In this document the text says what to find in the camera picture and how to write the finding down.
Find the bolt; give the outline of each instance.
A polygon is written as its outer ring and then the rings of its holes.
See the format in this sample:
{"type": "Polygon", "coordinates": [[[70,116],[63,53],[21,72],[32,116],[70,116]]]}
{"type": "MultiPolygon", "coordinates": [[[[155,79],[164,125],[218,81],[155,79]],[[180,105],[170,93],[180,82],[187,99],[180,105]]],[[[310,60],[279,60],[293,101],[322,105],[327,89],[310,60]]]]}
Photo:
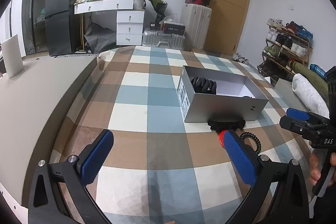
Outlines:
{"type": "Polygon", "coordinates": [[[262,161],[268,161],[269,157],[267,155],[260,155],[262,161]]]}
{"type": "Polygon", "coordinates": [[[68,162],[74,162],[77,160],[77,156],[76,155],[71,155],[69,158],[68,158],[68,162]]]}
{"type": "Polygon", "coordinates": [[[298,162],[296,159],[292,159],[292,163],[293,163],[293,165],[295,165],[295,166],[298,166],[298,165],[299,165],[299,162],[298,162]]]}
{"type": "Polygon", "coordinates": [[[39,161],[39,167],[42,167],[43,165],[45,165],[45,160],[40,160],[39,161]]]}

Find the white suitcase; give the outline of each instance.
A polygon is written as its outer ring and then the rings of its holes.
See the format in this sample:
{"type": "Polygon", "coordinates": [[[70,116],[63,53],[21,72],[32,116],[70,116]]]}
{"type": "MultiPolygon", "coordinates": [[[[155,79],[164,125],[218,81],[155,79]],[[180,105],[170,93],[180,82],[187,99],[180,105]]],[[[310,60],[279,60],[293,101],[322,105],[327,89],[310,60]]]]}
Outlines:
{"type": "Polygon", "coordinates": [[[202,50],[207,37],[212,10],[197,4],[183,4],[180,23],[193,48],[202,50]]]}

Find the blue gripper pad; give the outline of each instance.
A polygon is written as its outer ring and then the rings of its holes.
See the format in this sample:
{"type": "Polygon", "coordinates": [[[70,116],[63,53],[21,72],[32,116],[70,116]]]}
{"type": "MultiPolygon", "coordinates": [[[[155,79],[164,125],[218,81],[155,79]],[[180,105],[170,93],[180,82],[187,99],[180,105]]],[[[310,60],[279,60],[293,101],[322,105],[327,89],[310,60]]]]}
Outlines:
{"type": "Polygon", "coordinates": [[[289,108],[286,111],[287,116],[290,116],[294,119],[300,120],[300,121],[308,121],[309,120],[309,115],[307,112],[297,110],[294,108],[289,108]]]}
{"type": "Polygon", "coordinates": [[[254,185],[256,181],[256,169],[247,154],[241,148],[237,140],[227,130],[223,137],[223,143],[231,161],[235,165],[241,179],[245,184],[254,185]]]}
{"type": "Polygon", "coordinates": [[[106,131],[105,135],[82,164],[80,174],[84,186],[91,184],[95,180],[96,175],[113,146],[113,142],[112,132],[109,130],[106,131]]]}

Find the silver suitcase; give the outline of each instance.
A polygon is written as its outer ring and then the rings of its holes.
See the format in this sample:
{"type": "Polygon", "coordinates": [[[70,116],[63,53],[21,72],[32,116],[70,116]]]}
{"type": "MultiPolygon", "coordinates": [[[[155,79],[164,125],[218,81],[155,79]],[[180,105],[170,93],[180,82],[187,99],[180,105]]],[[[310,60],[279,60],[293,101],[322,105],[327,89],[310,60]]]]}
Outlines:
{"type": "Polygon", "coordinates": [[[185,37],[184,35],[168,34],[146,28],[142,35],[142,45],[184,50],[185,37]]]}
{"type": "Polygon", "coordinates": [[[212,10],[197,4],[183,4],[180,23],[185,26],[188,44],[202,50],[207,37],[212,10]]]}

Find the red round object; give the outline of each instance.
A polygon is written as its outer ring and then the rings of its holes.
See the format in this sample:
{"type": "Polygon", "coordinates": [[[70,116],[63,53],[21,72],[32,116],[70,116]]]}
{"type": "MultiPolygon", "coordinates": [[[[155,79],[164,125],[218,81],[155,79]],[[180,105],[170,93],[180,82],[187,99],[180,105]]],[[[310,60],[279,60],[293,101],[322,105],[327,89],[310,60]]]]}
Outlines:
{"type": "Polygon", "coordinates": [[[223,142],[223,138],[224,138],[224,134],[225,134],[225,132],[226,132],[226,130],[223,130],[223,131],[219,134],[219,136],[218,136],[220,145],[221,145],[223,148],[225,148],[225,146],[224,146],[224,142],[223,142]]]}

